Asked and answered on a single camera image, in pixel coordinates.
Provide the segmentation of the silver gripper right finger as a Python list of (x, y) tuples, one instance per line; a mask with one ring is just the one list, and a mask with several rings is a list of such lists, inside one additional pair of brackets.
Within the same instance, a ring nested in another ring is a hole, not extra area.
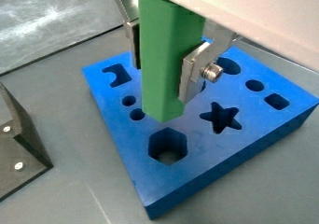
[(204, 34), (212, 42), (203, 41), (183, 58), (179, 99), (185, 104), (200, 93), (204, 80), (216, 82), (220, 79), (223, 68), (216, 59), (240, 38), (237, 33), (213, 21), (205, 21)]

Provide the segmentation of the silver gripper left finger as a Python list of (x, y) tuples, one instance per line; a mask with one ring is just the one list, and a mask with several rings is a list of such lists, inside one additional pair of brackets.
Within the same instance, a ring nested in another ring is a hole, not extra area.
[(139, 0), (115, 0), (121, 13), (125, 35), (129, 39), (132, 64), (140, 69), (140, 13)]

